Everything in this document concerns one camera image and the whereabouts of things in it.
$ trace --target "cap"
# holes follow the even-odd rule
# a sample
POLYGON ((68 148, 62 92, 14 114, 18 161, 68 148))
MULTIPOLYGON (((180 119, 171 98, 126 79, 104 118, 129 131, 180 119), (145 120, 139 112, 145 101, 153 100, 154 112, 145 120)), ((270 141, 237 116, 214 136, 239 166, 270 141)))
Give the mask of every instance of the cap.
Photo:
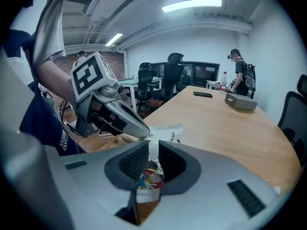
POLYGON ((238 49, 236 49, 236 48, 234 48, 234 49, 232 49, 231 51, 230 51, 230 55, 232 56, 233 54, 237 54, 237 55, 241 55, 240 54, 240 51, 238 50, 238 49))
POLYGON ((83 54, 85 54, 85 52, 84 52, 83 50, 81 50, 81 51, 78 53, 78 55, 83 55, 83 54))

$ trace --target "wooden table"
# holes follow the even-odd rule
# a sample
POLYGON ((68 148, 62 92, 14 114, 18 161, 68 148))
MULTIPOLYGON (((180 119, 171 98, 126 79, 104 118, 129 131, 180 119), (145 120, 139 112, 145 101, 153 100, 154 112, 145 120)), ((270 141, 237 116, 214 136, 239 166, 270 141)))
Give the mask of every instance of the wooden table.
POLYGON ((291 190, 300 163, 282 131, 260 109, 236 110, 224 102, 225 93, 188 86, 147 118, 149 126, 181 123, 181 143, 226 155, 254 172, 281 194, 291 190), (208 92, 213 98, 194 96, 208 92))

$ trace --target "vent slot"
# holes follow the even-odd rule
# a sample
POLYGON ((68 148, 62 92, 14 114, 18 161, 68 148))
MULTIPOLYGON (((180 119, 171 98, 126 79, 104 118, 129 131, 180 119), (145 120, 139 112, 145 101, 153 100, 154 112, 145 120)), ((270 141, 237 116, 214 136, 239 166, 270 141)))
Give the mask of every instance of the vent slot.
POLYGON ((75 162, 72 162, 72 163, 66 163, 65 168, 67 170, 72 170, 72 169, 76 169, 76 168, 79 168, 81 166, 84 166, 86 164, 87 163, 84 160, 78 160, 78 161, 75 161, 75 162))
POLYGON ((265 205, 257 196, 244 184, 243 181, 237 180, 227 183, 227 186, 236 196, 249 217, 253 217, 265 208, 265 205))

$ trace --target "black mesh chair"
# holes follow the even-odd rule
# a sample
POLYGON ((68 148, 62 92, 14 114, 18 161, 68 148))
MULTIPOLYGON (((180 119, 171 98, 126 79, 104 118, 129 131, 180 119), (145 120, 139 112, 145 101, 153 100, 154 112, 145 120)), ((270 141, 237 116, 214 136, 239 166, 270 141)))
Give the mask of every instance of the black mesh chair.
POLYGON ((291 142, 303 167, 307 160, 307 76, 302 75, 297 90, 286 95, 278 127, 291 142))
POLYGON ((141 107, 145 105, 146 101, 148 101, 153 93, 155 85, 152 83, 153 77, 155 76, 155 71, 151 69, 141 69, 138 72, 139 75, 139 85, 137 91, 134 92, 135 99, 139 101, 138 111, 140 111, 141 107))
POLYGON ((162 80, 161 90, 155 91, 155 99, 167 102, 174 96, 174 85, 180 80, 184 66, 180 65, 183 54, 172 53, 164 64, 164 77, 162 80))

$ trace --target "ceiling beam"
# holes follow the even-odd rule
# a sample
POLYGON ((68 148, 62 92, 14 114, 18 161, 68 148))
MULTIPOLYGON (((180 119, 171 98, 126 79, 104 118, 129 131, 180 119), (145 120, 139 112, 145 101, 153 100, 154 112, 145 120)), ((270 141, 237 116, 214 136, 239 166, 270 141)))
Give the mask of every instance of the ceiling beam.
POLYGON ((248 22, 254 23, 256 19, 268 14, 272 10, 272 2, 273 0, 261 0, 258 6, 255 8, 254 12, 249 17, 248 22))
MULTIPOLYGON (((86 33, 88 30, 87 27, 68 27, 63 28, 63 35, 69 35, 69 34, 83 34, 86 33)), ((106 32, 92 32, 94 34, 108 34, 106 32)))
MULTIPOLYGON (((101 26, 101 31, 107 31, 112 28, 112 26, 129 10, 129 6, 135 0, 125 0, 105 21, 105 23, 101 26)), ((98 43, 101 40, 101 36, 99 35, 95 40, 95 43, 98 43)))
POLYGON ((163 33, 168 33, 175 30, 193 29, 193 28, 219 28, 225 30, 236 31, 244 34, 249 34, 253 30, 253 26, 249 23, 237 21, 233 19, 215 17, 215 18, 193 18, 181 22, 161 23, 157 26, 148 27, 139 33, 124 40, 120 45, 114 48, 114 51, 125 49, 142 40, 163 33))
POLYGON ((110 47, 105 47, 102 44, 77 44, 65 46, 66 55, 76 54, 81 50, 84 52, 112 52, 110 47))
POLYGON ((84 16, 81 12, 62 12, 62 16, 69 16, 69 15, 79 15, 79 16, 84 16))

